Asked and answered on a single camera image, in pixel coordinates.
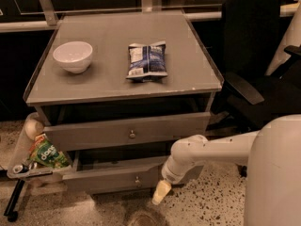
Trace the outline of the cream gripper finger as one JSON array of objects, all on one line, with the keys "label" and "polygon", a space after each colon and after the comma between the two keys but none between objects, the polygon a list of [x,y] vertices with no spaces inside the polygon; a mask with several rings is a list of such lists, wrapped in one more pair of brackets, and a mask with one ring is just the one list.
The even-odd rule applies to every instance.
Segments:
[{"label": "cream gripper finger", "polygon": [[153,193],[151,202],[154,205],[159,205],[164,197],[171,190],[171,184],[166,180],[161,180],[158,182],[157,187]]}]

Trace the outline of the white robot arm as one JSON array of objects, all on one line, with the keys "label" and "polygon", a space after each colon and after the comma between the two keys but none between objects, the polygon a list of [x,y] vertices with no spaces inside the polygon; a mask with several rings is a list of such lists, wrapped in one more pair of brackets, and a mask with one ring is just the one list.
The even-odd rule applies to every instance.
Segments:
[{"label": "white robot arm", "polygon": [[259,131],[173,143],[152,196],[159,204],[196,166],[221,161],[247,167],[244,226],[301,226],[301,115],[268,122]]}]

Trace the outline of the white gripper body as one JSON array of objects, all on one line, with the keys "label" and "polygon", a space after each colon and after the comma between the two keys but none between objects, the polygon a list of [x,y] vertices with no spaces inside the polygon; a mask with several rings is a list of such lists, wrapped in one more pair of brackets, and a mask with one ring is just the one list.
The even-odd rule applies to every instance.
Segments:
[{"label": "white gripper body", "polygon": [[161,173],[164,180],[175,185],[185,176],[187,171],[187,165],[182,165],[173,158],[168,158],[162,167]]}]

